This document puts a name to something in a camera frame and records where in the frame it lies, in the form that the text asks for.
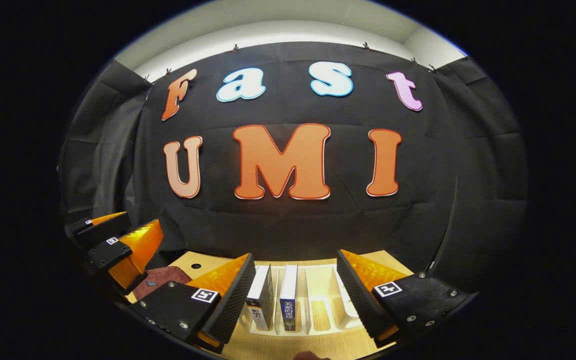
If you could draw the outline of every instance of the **orange letter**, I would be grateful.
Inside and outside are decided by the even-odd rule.
[[[402,135],[393,130],[375,129],[368,132],[368,137],[374,143],[374,172],[366,193],[370,196],[395,194],[400,188],[395,181],[395,165]]]
[[[194,198],[199,193],[201,177],[199,174],[199,146],[202,145],[201,136],[191,136],[183,142],[183,148],[188,152],[188,182],[181,182],[179,178],[179,166],[177,153],[179,152],[179,143],[169,142],[164,146],[166,155],[166,171],[170,189],[181,198]]]
[[[179,110],[177,100],[182,101],[184,99],[184,96],[186,96],[186,89],[188,89],[188,80],[194,79],[195,76],[197,76],[197,70],[192,69],[169,85],[166,109],[164,110],[164,114],[161,116],[161,121],[166,121],[177,113]]]
[[[235,189],[240,199],[261,199],[263,187],[257,183],[257,169],[270,193],[279,198],[290,174],[295,170],[294,185],[288,190],[299,200],[326,199],[330,188],[324,183],[324,144],[330,129],[320,123],[297,126],[283,152],[262,125],[242,126],[232,137],[241,148],[241,185]]]

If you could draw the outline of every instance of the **white divider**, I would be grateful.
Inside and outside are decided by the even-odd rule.
[[[338,333],[362,323],[357,315],[357,310],[352,305],[348,292],[346,291],[336,264],[299,266],[297,271],[297,331],[285,331],[284,320],[282,318],[281,306],[279,304],[279,294],[284,280],[285,266],[272,266],[272,285],[274,286],[274,312],[272,328],[268,331],[258,330],[250,317],[250,311],[244,305],[242,314],[239,317],[240,325],[247,332],[256,335],[266,335],[271,337],[306,337],[310,335],[324,335]],[[322,301],[325,312],[313,314],[313,301]],[[329,323],[329,328],[325,330],[315,330],[315,317],[325,316]]]

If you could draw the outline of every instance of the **hand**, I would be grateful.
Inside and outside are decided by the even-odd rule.
[[[312,351],[302,351],[300,353],[297,353],[297,355],[295,355],[292,360],[330,360],[329,357],[325,357],[325,358],[320,358],[317,355],[315,355]]]

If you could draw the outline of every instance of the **black fabric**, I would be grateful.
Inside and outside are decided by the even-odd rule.
[[[352,70],[352,92],[343,97],[315,94],[308,69],[317,61],[346,64]],[[224,77],[244,68],[263,70],[265,92],[253,100],[217,101]],[[98,90],[96,101],[82,103],[64,146],[64,202],[67,214],[126,210],[134,224],[160,219],[164,239],[149,267],[166,266],[164,255],[181,249],[231,258],[250,252],[258,259],[286,261],[333,258],[338,249],[383,249],[417,272],[426,269],[445,238],[436,271],[455,285],[460,283],[453,275],[475,276],[467,278],[467,286],[479,279],[464,274],[468,270],[462,264],[481,269],[485,259],[503,255],[523,216],[526,166],[517,121],[471,60],[455,61],[434,73],[361,47],[273,43],[196,61],[156,80],[150,91],[127,69],[110,69],[95,86],[119,76],[122,84],[130,84],[119,89],[132,96]],[[189,82],[178,113],[162,121],[169,84],[192,69],[197,76]],[[395,71],[416,84],[413,95],[422,101],[421,111],[411,111],[399,100],[393,82],[386,79]],[[81,114],[89,113],[94,116],[85,117],[86,125]],[[287,191],[274,198],[260,176],[265,196],[238,199],[240,146],[233,131],[264,125],[283,151],[304,123],[331,130],[324,158],[329,198],[295,200]],[[366,194],[375,161],[368,132],[378,128],[402,136],[399,189],[392,196]],[[180,198],[167,180],[163,147],[192,136],[203,139],[201,189],[194,198]],[[87,137],[92,142],[82,145],[80,139]],[[179,176],[187,181],[183,148],[178,159]],[[458,202],[451,231],[445,234],[457,178]],[[294,174],[286,187],[293,180]],[[443,264],[459,266],[448,270]]]

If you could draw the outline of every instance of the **white wall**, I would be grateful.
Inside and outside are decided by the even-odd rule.
[[[439,68],[464,57],[459,48],[425,26],[410,35],[404,46],[414,54],[416,62],[426,68],[430,68],[428,64]]]
[[[418,38],[420,41],[425,41],[423,36]],[[354,27],[320,21],[275,20],[247,23],[190,39],[156,55],[153,59],[135,68],[134,71],[144,78],[150,75],[148,77],[149,82],[154,82],[166,75],[166,68],[173,70],[181,68],[197,60],[232,50],[234,44],[237,44],[239,48],[246,48],[262,44],[297,41],[316,41],[354,46],[362,46],[364,42],[368,42],[368,46],[371,49],[396,55],[403,59],[409,60],[416,56],[397,41],[372,32],[355,29]],[[418,55],[416,57],[419,64],[427,66],[427,64],[419,61]],[[433,62],[430,64],[437,68],[437,65]]]

